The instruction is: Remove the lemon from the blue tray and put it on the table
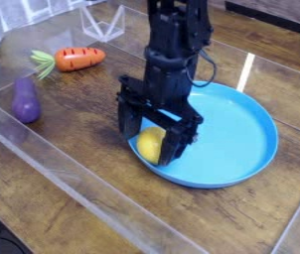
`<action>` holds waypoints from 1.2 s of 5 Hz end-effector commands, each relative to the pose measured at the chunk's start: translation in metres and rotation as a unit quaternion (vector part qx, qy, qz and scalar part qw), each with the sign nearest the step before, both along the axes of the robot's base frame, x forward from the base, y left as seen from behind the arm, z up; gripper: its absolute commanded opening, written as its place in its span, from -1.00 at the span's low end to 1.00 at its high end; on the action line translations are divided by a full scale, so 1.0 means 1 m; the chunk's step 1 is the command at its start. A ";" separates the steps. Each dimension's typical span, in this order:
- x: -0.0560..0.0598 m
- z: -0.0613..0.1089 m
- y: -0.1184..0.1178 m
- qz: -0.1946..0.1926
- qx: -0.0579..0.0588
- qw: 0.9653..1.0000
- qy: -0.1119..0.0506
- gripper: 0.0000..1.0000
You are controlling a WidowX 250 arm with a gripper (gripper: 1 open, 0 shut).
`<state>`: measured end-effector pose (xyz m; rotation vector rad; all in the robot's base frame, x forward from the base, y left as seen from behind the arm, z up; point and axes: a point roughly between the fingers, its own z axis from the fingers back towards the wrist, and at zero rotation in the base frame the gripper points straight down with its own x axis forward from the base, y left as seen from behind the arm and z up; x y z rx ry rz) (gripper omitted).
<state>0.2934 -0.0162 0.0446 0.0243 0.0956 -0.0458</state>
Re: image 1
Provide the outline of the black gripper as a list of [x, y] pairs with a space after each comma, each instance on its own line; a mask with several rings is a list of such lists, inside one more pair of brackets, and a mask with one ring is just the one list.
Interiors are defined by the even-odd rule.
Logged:
[[158, 164], [167, 166], [197, 140], [197, 128], [204, 117], [189, 103], [198, 55], [170, 56], [145, 50], [143, 79], [129, 75], [119, 78], [118, 127], [126, 140], [141, 129], [146, 117], [166, 130]]

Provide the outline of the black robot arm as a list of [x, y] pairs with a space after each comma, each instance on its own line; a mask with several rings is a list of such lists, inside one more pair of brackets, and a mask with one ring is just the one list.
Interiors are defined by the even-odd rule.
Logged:
[[165, 129], [158, 164], [178, 159], [194, 142], [202, 115], [189, 103], [198, 58], [206, 53], [213, 26], [208, 0], [147, 0], [150, 41], [145, 75], [119, 78], [118, 126], [125, 138], [138, 135], [143, 119]]

